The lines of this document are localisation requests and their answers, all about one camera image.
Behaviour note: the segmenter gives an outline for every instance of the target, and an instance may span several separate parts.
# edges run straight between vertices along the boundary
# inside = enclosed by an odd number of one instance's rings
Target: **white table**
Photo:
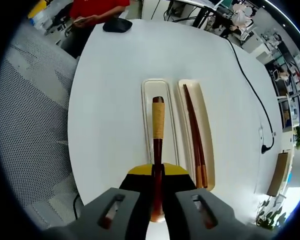
[[[200,81],[209,116],[215,161],[212,192],[233,207],[236,217],[253,218],[258,195],[266,193],[281,151],[282,124],[275,90],[265,67],[235,46],[245,74],[263,101],[274,146],[261,154],[260,134],[271,144],[266,116],[239,70],[228,42],[172,22],[133,20],[126,33],[97,25],[78,62],[68,112],[69,154],[84,204],[119,187],[128,170],[149,163],[141,84],[165,78]],[[182,149],[178,115],[176,140]],[[185,159],[180,151],[180,162]]]

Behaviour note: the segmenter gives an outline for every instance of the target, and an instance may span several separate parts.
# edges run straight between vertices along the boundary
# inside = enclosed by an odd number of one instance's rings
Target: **wooden chopsticks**
[[[207,188],[208,178],[207,178],[205,155],[202,147],[196,113],[186,84],[183,85],[183,89],[185,94],[187,110],[189,112],[192,144],[194,150],[195,181],[196,181],[195,184],[197,188],[202,188],[202,187]]]

